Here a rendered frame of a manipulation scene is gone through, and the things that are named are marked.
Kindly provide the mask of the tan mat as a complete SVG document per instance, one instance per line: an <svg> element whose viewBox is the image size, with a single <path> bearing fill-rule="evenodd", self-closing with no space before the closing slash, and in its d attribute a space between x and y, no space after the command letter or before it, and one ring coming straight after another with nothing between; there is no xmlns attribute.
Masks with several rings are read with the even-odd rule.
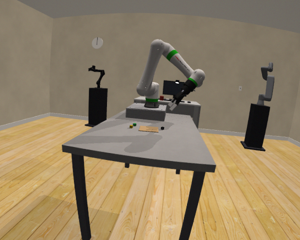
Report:
<svg viewBox="0 0 300 240"><path fill-rule="evenodd" d="M158 127L153 127L153 126L140 126L138 131L158 133L159 129Z"/></svg>

